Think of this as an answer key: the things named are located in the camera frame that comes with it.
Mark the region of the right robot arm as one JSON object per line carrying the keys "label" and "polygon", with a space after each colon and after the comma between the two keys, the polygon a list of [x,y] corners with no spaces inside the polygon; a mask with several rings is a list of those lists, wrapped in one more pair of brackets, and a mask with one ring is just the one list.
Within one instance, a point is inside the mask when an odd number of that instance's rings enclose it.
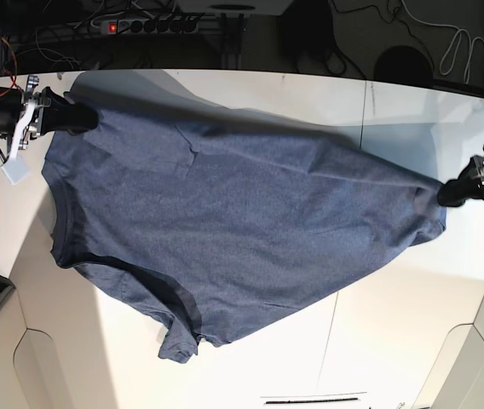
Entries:
{"label": "right robot arm", "polygon": [[50,132],[65,131],[79,135],[97,127],[99,116],[93,108],[70,101],[50,87],[38,91],[38,76],[28,76],[26,85],[20,87],[17,84],[15,53],[1,35],[0,44],[9,52],[12,65],[10,70],[5,71],[9,86],[0,86],[0,141],[5,141],[9,150],[24,150],[30,141]]}

